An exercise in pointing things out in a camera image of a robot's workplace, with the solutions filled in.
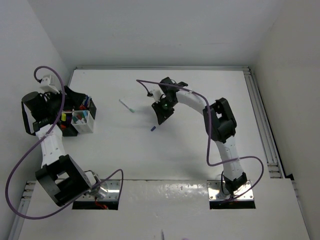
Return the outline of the yellow cap black highlighter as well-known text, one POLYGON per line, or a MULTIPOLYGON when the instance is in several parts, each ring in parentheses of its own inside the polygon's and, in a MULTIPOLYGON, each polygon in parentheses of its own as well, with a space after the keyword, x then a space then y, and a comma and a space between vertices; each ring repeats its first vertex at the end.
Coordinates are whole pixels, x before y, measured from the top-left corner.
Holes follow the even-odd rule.
POLYGON ((65 113, 61 114, 61 121, 66 122, 67 121, 67 115, 65 113))

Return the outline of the mint cap white marker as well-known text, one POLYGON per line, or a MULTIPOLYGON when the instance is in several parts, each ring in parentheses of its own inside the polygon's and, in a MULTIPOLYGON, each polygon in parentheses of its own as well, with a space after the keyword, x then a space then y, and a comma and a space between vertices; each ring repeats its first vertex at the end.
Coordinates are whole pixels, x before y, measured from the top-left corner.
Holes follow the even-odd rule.
POLYGON ((119 102, 126 108, 128 109, 131 113, 135 113, 135 110, 131 107, 129 107, 122 99, 119 99, 119 102))

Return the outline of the teal cap white marker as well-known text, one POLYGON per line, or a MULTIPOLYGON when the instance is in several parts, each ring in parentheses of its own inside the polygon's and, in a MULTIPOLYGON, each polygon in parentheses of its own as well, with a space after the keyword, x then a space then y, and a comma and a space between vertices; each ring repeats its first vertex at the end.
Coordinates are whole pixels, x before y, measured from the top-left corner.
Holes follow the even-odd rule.
POLYGON ((74 115, 72 116, 72 119, 75 123, 78 121, 78 119, 74 115))

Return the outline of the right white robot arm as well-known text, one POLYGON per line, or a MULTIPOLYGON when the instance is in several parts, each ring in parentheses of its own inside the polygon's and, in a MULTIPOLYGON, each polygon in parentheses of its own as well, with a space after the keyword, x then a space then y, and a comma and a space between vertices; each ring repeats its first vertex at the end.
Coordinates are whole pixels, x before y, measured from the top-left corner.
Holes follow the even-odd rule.
POLYGON ((223 162, 224 189, 233 195, 247 182, 247 175, 243 170, 237 153, 235 134, 237 122, 229 102, 220 98, 214 103, 199 93, 186 89, 187 83, 174 82, 169 77, 162 79, 159 90, 149 90, 148 97, 154 99, 151 105, 159 125, 173 115, 174 106, 184 104, 203 116, 205 131, 211 141, 215 142, 221 161, 223 162))

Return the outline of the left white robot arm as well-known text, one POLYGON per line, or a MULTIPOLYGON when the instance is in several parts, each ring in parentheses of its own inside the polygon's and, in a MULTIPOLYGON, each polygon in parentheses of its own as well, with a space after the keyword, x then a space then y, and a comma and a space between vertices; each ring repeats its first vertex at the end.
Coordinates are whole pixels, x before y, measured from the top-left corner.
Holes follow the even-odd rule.
POLYGON ((91 188, 88 177, 66 153, 63 137, 92 133, 97 108, 91 97, 64 86, 60 91, 37 91, 21 99, 27 134, 41 140, 42 164, 35 177, 59 207, 91 188))

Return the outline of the black and white pen organizer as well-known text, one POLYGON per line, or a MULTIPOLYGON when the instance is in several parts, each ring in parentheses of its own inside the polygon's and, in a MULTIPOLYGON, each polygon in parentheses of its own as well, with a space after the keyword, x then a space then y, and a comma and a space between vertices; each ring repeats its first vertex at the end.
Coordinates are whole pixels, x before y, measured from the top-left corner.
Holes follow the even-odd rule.
POLYGON ((63 111, 57 123, 63 137, 76 137, 78 133, 92 133, 97 108, 93 99, 88 96, 80 96, 75 99, 66 96, 63 111))

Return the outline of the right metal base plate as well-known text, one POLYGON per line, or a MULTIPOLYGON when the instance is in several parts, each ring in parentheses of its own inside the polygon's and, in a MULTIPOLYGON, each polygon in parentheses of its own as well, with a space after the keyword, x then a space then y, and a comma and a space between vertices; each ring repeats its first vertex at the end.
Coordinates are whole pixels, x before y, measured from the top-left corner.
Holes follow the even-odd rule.
MULTIPOLYGON (((221 202, 228 200, 231 195, 228 194, 229 192, 225 188, 225 181, 220 180, 210 180, 207 181, 207 191, 208 191, 208 198, 210 202, 221 202)), ((253 190, 251 189, 252 184, 248 180, 245 184, 241 185, 236 191, 233 192, 233 197, 239 196, 236 201, 251 201, 254 200, 253 190)))

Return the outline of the metal base plate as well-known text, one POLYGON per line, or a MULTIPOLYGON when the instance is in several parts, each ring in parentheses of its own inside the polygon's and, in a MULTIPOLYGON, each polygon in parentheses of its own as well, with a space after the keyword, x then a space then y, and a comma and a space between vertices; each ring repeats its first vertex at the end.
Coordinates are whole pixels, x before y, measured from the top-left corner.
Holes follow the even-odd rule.
MULTIPOLYGON (((229 192, 225 188, 225 181, 220 180, 210 180, 207 181, 207 191, 208 191, 208 198, 210 202, 221 202, 228 200, 231 195, 228 194, 229 192)), ((239 196, 236 201, 251 201, 254 200, 253 190, 251 189, 252 184, 248 180, 245 184, 241 185, 236 191, 233 192, 233 197, 239 196)))
POLYGON ((77 201, 98 201, 113 202, 119 200, 120 180, 107 180, 98 187, 91 189, 86 194, 83 194, 77 201))

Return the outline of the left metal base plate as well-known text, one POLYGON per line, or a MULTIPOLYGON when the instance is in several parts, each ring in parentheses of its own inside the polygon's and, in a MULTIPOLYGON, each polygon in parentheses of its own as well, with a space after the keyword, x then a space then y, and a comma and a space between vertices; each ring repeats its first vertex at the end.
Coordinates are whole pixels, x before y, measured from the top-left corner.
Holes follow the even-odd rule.
POLYGON ((91 189, 86 194, 83 194, 77 201, 98 201, 113 202, 119 200, 120 180, 107 180, 98 187, 91 189))

